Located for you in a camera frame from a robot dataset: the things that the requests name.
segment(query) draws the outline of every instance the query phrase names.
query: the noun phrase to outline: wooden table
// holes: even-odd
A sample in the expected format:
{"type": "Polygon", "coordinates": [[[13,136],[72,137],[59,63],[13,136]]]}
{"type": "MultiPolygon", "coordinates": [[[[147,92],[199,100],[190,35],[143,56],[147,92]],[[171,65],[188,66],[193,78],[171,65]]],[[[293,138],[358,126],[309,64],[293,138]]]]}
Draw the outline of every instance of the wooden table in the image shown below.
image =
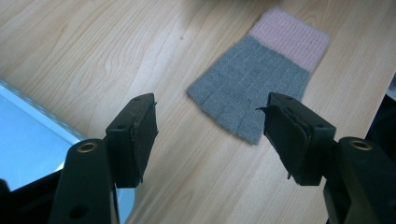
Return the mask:
{"type": "Polygon", "coordinates": [[[268,8],[330,34],[303,102],[364,137],[396,71],[396,2],[0,1],[0,76],[88,137],[154,92],[158,135],[131,223],[325,223],[322,188],[299,187],[265,137],[223,131],[186,88],[268,8]]]}

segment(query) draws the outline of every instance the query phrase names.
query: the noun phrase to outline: pink cuff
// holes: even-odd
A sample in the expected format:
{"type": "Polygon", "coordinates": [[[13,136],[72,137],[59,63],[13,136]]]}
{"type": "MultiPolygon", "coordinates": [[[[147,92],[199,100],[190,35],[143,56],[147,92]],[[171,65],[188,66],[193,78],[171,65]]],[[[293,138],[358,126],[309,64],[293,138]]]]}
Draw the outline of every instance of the pink cuff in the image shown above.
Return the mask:
{"type": "Polygon", "coordinates": [[[249,32],[265,47],[283,54],[312,72],[323,56],[329,36],[280,7],[265,12],[249,32]]]}

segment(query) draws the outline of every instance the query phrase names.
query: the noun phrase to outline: wood grain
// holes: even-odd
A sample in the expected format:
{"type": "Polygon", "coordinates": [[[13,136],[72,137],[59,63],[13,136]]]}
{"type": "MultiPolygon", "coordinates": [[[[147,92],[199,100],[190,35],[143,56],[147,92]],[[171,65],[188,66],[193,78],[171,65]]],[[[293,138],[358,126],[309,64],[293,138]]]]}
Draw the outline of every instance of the wood grain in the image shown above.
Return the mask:
{"type": "Polygon", "coordinates": [[[186,88],[268,8],[329,33],[303,102],[363,137],[396,72],[396,3],[375,0],[0,1],[0,77],[88,137],[154,92],[160,134],[131,223],[325,223],[322,187],[287,180],[265,138],[223,131],[186,88]]]}

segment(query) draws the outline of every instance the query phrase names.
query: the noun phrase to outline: knitted glove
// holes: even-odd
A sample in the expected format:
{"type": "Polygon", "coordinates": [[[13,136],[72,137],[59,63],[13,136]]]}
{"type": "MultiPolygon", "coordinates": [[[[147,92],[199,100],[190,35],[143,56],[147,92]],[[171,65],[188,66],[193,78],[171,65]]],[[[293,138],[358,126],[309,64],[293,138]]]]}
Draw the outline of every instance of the knitted glove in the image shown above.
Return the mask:
{"type": "Polygon", "coordinates": [[[301,100],[329,37],[279,7],[262,15],[247,36],[228,49],[187,94],[216,123],[258,144],[270,91],[301,100]]]}

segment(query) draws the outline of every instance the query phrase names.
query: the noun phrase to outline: light blue object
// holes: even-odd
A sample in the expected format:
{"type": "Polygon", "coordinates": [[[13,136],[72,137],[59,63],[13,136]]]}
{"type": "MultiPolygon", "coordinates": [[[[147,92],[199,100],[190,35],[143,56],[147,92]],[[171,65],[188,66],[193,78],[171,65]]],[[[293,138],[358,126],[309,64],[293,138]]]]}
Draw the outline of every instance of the light blue object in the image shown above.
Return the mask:
{"type": "MultiPolygon", "coordinates": [[[[67,150],[85,137],[0,78],[0,178],[18,189],[63,167],[67,150]]],[[[117,189],[120,222],[134,189],[117,189]]]]}

